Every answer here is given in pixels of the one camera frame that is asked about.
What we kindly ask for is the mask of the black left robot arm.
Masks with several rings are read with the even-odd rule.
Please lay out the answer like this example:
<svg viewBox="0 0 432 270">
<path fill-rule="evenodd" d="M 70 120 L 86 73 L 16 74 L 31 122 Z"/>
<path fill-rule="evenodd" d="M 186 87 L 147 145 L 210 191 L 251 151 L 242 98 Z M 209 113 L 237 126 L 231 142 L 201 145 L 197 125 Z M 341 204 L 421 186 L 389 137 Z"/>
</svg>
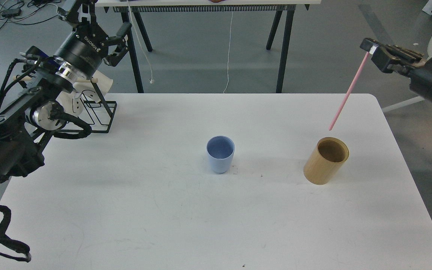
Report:
<svg viewBox="0 0 432 270">
<path fill-rule="evenodd" d="M 57 12 L 72 32 L 55 54 L 32 46 L 8 67 L 0 88 L 0 183 L 42 167 L 51 138 L 79 140 L 92 133 L 91 125 L 65 111 L 57 97 L 74 92 L 79 78 L 92 80 L 101 63 L 118 65 L 129 51 L 132 28 L 124 22 L 115 36 L 108 36 L 96 20 L 95 3 L 67 1 Z M 0 256 L 28 263 L 29 246 L 7 236 L 11 215 L 0 205 Z"/>
</svg>

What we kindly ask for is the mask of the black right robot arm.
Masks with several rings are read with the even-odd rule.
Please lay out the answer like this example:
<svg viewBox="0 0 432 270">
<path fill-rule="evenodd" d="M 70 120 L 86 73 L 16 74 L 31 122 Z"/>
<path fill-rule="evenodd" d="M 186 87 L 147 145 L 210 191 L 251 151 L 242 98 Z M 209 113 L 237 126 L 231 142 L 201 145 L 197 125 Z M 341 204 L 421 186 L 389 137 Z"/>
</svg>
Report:
<svg viewBox="0 0 432 270">
<path fill-rule="evenodd" d="M 373 64 L 385 74 L 393 72 L 409 78 L 409 90 L 432 103 L 432 57 L 398 45 L 364 38 L 360 48 L 370 53 Z"/>
</svg>

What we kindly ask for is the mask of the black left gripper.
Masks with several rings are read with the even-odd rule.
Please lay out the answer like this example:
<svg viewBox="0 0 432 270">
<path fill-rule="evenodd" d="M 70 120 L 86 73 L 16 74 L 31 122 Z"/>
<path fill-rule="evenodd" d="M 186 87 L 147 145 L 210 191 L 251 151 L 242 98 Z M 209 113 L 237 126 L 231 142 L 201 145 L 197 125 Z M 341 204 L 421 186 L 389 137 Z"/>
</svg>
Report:
<svg viewBox="0 0 432 270">
<path fill-rule="evenodd" d="M 116 67 L 129 51 L 127 37 L 132 24 L 124 22 L 115 36 L 97 25 L 96 0 L 66 0 L 58 18 L 72 27 L 72 34 L 54 55 L 56 74 L 68 81 L 91 79 L 101 63 Z"/>
</svg>

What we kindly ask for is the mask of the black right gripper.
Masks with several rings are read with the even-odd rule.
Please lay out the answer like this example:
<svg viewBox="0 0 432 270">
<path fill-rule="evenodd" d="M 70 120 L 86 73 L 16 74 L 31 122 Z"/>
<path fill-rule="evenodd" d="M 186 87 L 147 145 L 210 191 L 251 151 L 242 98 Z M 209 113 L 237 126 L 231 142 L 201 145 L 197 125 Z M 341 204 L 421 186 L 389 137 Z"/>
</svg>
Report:
<svg viewBox="0 0 432 270">
<path fill-rule="evenodd" d="M 405 77 L 409 74 L 410 90 L 432 103 L 432 57 L 425 65 L 415 69 L 415 63 L 420 62 L 424 54 L 398 45 L 383 44 L 372 38 L 364 38 L 360 48 L 372 55 L 372 62 L 381 72 L 397 72 Z"/>
</svg>

